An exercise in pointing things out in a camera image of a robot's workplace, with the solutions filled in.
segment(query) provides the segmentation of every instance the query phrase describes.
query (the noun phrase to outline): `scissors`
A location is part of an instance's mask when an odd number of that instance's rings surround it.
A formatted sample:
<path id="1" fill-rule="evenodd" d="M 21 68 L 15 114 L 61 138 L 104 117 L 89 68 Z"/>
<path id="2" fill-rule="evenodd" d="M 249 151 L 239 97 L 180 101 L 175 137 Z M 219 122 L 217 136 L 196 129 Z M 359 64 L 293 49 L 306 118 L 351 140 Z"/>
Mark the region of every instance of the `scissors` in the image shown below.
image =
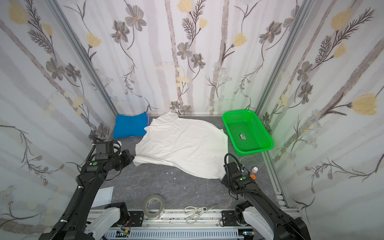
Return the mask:
<path id="1" fill-rule="evenodd" d="M 209 207 L 194 207 L 194 206 L 188 206 L 186 208 L 184 208 L 184 214 L 185 215 L 190 215 L 191 216 L 187 216 L 185 221 L 187 224 L 194 224 L 199 218 L 200 216 L 205 213 L 206 211 L 214 208 L 216 205 L 218 204 L 212 204 L 210 205 Z"/>

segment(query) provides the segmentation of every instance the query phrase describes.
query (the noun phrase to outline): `floral wallpaper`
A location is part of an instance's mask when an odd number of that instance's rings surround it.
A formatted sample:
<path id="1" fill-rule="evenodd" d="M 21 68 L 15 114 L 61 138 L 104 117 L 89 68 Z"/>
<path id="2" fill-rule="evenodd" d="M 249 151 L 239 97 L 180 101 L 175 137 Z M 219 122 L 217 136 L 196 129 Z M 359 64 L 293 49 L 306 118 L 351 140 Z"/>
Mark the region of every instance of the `floral wallpaper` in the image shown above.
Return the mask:
<path id="1" fill-rule="evenodd" d="M 383 11 L 315 1 L 260 116 L 312 239 L 382 239 Z"/>
<path id="2" fill-rule="evenodd" d="M 115 116 L 44 1 L 0 5 L 0 235 L 38 239 L 72 197 L 91 140 L 106 139 Z"/>
<path id="3" fill-rule="evenodd" d="M 254 109 L 302 3 L 58 2 L 120 114 Z"/>

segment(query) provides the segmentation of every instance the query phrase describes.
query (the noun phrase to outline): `gray floor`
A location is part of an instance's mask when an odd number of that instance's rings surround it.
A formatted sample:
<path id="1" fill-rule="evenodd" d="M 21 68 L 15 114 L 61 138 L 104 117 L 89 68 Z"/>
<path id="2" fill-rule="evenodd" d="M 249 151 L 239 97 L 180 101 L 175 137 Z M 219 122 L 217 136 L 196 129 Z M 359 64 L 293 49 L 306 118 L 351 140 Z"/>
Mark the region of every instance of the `gray floor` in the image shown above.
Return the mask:
<path id="1" fill-rule="evenodd" d="M 221 117 L 179 117 L 210 122 L 228 134 Z M 134 156 L 135 145 L 141 139 L 142 137 L 126 137 L 118 140 L 122 142 L 122 149 L 128 149 Z M 270 199 L 277 203 L 262 155 L 238 156 L 230 139 L 228 139 L 228 151 L 234 154 L 249 170 L 254 166 L 258 167 L 257 184 Z M 116 174 L 117 172 L 110 171 L 107 179 Z M 239 200 L 230 197 L 228 189 L 220 183 L 219 179 L 195 177 L 176 167 L 164 165 L 141 164 L 135 167 L 131 164 L 123 169 L 115 179 L 105 181 L 101 188 L 112 186 L 114 187 L 112 202 L 125 202 L 128 209 L 140 209 L 145 199 L 153 194 L 161 195 L 168 209 L 183 209 L 186 206 L 202 207 L 211 204 L 218 204 L 216 209 L 233 209 L 236 204 L 244 201 L 240 196 Z"/>

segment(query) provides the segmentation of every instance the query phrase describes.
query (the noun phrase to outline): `plastic basket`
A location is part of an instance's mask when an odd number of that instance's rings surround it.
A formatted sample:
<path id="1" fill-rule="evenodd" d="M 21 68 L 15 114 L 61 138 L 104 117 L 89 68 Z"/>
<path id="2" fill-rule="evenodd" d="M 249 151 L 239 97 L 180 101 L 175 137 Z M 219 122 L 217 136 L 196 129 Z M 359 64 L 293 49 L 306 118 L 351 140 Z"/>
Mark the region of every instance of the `plastic basket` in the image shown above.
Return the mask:
<path id="1" fill-rule="evenodd" d="M 223 122 L 238 155 L 263 152 L 273 148 L 273 140 L 257 115 L 250 110 L 223 114 Z"/>

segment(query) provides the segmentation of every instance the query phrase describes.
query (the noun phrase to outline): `white paper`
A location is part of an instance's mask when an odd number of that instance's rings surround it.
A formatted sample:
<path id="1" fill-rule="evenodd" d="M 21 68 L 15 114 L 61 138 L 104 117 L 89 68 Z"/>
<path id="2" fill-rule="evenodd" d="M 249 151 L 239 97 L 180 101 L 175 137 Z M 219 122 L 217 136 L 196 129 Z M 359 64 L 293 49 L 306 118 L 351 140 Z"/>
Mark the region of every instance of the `white paper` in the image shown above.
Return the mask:
<path id="1" fill-rule="evenodd" d="M 92 207 L 110 204 L 112 201 L 113 187 L 101 188 L 97 191 Z"/>

